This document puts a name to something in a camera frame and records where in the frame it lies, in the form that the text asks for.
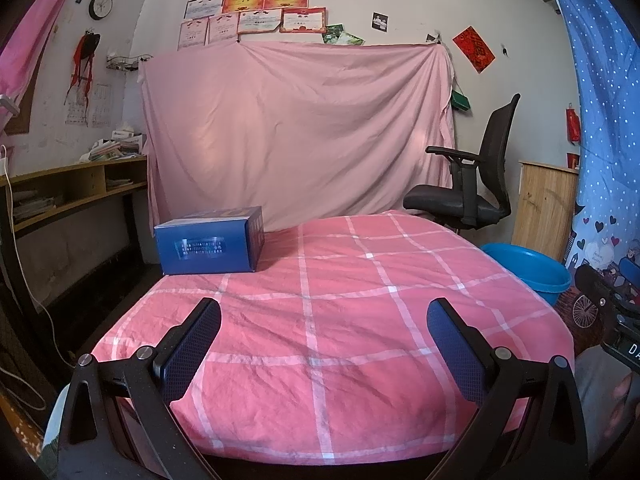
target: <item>black mesh chair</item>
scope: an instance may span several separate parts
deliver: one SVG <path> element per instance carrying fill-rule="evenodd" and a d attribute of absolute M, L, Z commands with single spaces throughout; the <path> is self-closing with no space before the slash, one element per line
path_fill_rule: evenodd
<path fill-rule="evenodd" d="M 504 152 L 519 99 L 520 94 L 514 95 L 511 103 L 491 114 L 479 155 L 429 146 L 427 153 L 443 155 L 449 161 L 453 188 L 415 186 L 404 197 L 404 208 L 425 211 L 435 216 L 437 223 L 454 229 L 480 229 L 509 216 L 511 204 L 504 181 Z M 498 201 L 498 207 L 478 195 L 476 168 L 482 183 Z"/>

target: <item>pink plaid bedsheet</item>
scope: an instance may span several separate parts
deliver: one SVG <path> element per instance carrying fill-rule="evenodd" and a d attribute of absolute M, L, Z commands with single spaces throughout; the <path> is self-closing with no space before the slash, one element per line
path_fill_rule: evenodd
<path fill-rule="evenodd" d="M 253 274 L 167 276 L 94 355 L 156 345 L 202 297 L 220 303 L 222 328 L 171 408 L 205 454 L 322 465 L 449 449 L 475 405 L 427 330 L 438 297 L 494 347 L 573 363 L 568 329 L 535 292 L 453 232 L 398 211 L 267 234 Z"/>

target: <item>pink curtain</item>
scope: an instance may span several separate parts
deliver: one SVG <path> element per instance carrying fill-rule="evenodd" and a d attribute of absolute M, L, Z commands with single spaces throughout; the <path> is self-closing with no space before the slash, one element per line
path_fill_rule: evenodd
<path fill-rule="evenodd" d="M 223 41 L 143 65 L 155 224 L 261 205 L 268 230 L 401 207 L 448 186 L 453 68 L 440 45 Z"/>
<path fill-rule="evenodd" d="M 0 53 L 0 94 L 18 104 L 29 85 L 31 75 L 44 48 L 47 35 L 65 0 L 36 0 Z M 11 115 L 0 108 L 0 130 Z"/>

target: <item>clock face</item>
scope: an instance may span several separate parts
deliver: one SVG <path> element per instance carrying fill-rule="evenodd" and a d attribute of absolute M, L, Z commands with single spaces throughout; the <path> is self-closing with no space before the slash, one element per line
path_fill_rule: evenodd
<path fill-rule="evenodd" d="M 106 18 L 113 9 L 113 0 L 91 0 L 89 3 L 89 15 L 94 20 Z"/>

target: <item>white wall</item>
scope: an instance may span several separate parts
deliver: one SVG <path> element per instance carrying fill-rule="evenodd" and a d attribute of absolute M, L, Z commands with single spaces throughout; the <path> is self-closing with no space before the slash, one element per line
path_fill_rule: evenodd
<path fill-rule="evenodd" d="M 186 2 L 145 0 L 132 50 L 155 55 L 174 51 Z M 518 160 L 564 166 L 566 152 L 574 150 L 566 141 L 564 109 L 569 102 L 577 106 L 578 96 L 562 18 L 541 0 L 310 0 L 309 6 L 325 6 L 329 23 L 343 23 L 366 44 L 421 43 L 427 33 L 440 30 L 452 53 L 458 82 L 472 106 L 469 114 L 455 114 L 456 137 L 462 150 L 476 152 L 491 111 L 507 104 L 516 92 L 522 94 L 506 165 L 514 213 L 498 226 L 469 235 L 478 243 L 509 241 L 518 201 Z M 371 28 L 373 12 L 389 16 L 388 33 Z M 469 25 L 497 57 L 481 74 L 451 41 Z M 284 40 L 322 41 L 312 34 L 254 34 L 242 38 Z M 501 44 L 507 47 L 508 57 L 502 54 Z M 124 117 L 143 127 L 134 79 L 127 81 Z"/>
<path fill-rule="evenodd" d="M 30 132 L 13 136 L 11 174 L 23 174 L 78 161 L 92 144 L 110 138 L 122 118 L 126 76 L 106 69 L 108 52 L 128 56 L 144 0 L 113 0 L 108 17 L 89 17 L 91 0 L 66 0 L 44 50 L 31 112 Z M 80 37 L 92 28 L 101 35 L 94 59 L 94 82 L 111 85 L 111 124 L 104 128 L 65 124 L 65 95 Z M 139 226 L 148 237 L 148 224 Z M 121 200 L 111 200 L 50 224 L 18 240 L 18 252 L 34 295 L 46 303 L 128 243 Z"/>
<path fill-rule="evenodd" d="M 92 144 L 109 138 L 122 119 L 125 74 L 107 70 L 109 52 L 128 56 L 133 31 L 144 0 L 113 0 L 110 15 L 99 22 L 91 19 L 91 0 L 66 0 L 47 41 L 33 99 L 30 132 L 13 136 L 15 147 L 12 174 L 23 174 L 78 161 Z M 100 34 L 100 45 L 94 59 L 94 84 L 111 85 L 111 124 L 103 128 L 65 124 L 65 95 L 74 71 L 73 55 L 86 30 Z"/>

